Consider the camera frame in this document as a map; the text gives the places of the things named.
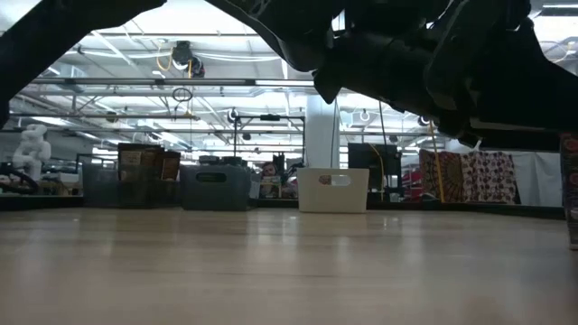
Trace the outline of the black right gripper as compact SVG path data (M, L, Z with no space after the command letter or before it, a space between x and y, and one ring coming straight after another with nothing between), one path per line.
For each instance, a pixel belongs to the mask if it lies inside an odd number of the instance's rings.
M398 36L347 32L345 53L351 66L345 71L345 87L396 110L430 117L444 133L455 135L456 113L436 104L424 81L437 42L427 31Z

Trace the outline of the white round pillar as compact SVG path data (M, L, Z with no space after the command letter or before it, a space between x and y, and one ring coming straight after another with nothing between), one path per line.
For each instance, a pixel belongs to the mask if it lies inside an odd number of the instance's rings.
M337 101L327 104L319 95L307 97L304 140L309 167L340 166L340 121Z

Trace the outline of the plain white sheet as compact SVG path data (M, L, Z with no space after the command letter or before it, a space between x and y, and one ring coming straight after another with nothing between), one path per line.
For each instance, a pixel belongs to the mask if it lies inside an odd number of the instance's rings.
M512 152L521 204L562 207L562 174L558 153Z

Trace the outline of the colourful cardboard box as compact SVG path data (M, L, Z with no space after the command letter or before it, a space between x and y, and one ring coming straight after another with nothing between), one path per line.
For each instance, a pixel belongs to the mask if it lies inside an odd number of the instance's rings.
M263 176L260 182L261 199L281 199L282 179L280 176Z

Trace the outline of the long ceiling light strip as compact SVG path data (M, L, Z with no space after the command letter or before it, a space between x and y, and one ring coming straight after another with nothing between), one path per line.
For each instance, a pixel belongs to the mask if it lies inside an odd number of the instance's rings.
M312 80L297 80L297 79L256 79L255 85L259 87L313 87Z

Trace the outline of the grey plastic storage bin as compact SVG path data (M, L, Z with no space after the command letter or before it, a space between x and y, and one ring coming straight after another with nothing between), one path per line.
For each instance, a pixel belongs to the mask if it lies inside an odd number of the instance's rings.
M251 198L251 173L232 165L180 168L181 206L185 210L245 211Z
M118 167L98 164L82 167L84 204L94 208L155 209L180 204L179 173L175 181L151 179L141 164L130 166L126 178L118 177Z

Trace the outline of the black computer monitor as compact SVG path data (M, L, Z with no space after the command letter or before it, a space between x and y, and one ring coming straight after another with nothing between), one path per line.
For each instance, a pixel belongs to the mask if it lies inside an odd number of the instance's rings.
M404 195L401 153L395 145L348 143L348 168L369 171L368 192L378 200L390 201L392 195Z

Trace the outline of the dark red mandala tapestry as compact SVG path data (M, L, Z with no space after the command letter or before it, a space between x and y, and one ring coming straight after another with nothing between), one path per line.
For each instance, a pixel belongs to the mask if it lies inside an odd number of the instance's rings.
M421 150L419 163L424 194L445 203L465 201L461 156L458 153Z

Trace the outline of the white plastic storage bin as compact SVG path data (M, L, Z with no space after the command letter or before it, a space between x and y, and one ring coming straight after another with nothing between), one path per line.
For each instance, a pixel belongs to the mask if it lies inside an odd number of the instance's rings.
M321 175L330 175L332 185L320 184ZM368 176L367 169L301 168L297 171L298 208L303 213L365 213Z

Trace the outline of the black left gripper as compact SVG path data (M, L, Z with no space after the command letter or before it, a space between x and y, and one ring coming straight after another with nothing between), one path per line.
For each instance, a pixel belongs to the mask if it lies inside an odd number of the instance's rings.
M297 71L314 73L325 64L340 35L331 27L296 32L288 42L288 63ZM342 88L340 76L330 71L316 71L313 84L326 103L332 103Z

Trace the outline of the person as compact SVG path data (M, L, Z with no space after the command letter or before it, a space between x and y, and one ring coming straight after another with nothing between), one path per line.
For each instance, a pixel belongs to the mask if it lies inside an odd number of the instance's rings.
M273 162L264 163L260 175L263 182L279 183L281 181L281 175Z

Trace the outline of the black metal gantry frame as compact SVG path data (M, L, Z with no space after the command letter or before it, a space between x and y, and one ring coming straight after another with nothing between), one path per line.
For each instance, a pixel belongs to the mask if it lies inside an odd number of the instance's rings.
M236 115L234 116L233 122L233 153L234 156L237 156L237 146L238 146L238 133L245 127L244 125L239 125L240 121L243 119L247 120L247 125L250 124L255 118L261 121L268 121L268 122L278 122L281 120L287 120L291 125L294 120L300 120L303 123L303 127L299 128L297 125L294 128L302 134L302 163L306 163L306 145L305 145L305 135L306 135L306 118L304 116L279 116L273 114L264 114L259 116L244 116L244 115Z

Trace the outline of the white red floral cloth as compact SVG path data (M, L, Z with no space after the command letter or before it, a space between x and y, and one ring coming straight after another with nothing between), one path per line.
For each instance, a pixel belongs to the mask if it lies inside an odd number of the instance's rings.
M465 202L516 203L515 165L510 154L481 151L462 154L461 171Z

